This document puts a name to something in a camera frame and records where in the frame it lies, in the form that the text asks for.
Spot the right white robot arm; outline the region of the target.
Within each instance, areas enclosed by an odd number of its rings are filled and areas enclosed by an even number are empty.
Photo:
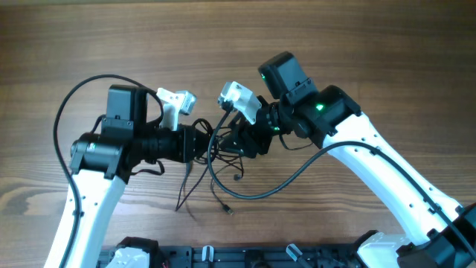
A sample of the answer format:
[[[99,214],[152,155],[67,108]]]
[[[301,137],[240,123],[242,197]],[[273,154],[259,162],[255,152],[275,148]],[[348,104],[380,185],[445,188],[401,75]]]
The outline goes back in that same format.
[[[320,154],[347,166],[390,210],[401,234],[371,231],[356,244],[367,267],[466,267],[475,261],[475,207],[438,190],[379,134],[361,107],[342,89],[317,89],[295,56],[283,52],[259,73],[273,101],[228,82],[219,105],[234,111],[231,134],[220,144],[254,158],[275,136],[309,139]]]

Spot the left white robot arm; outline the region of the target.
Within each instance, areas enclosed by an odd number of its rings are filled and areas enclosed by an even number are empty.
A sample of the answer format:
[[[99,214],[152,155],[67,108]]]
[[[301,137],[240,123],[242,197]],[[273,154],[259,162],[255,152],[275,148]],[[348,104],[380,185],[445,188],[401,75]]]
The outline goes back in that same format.
[[[68,189],[47,267],[94,267],[135,166],[161,159],[188,163],[206,151],[208,135],[179,123],[196,100],[189,91],[109,88],[100,133],[84,133],[71,146],[75,185]]]

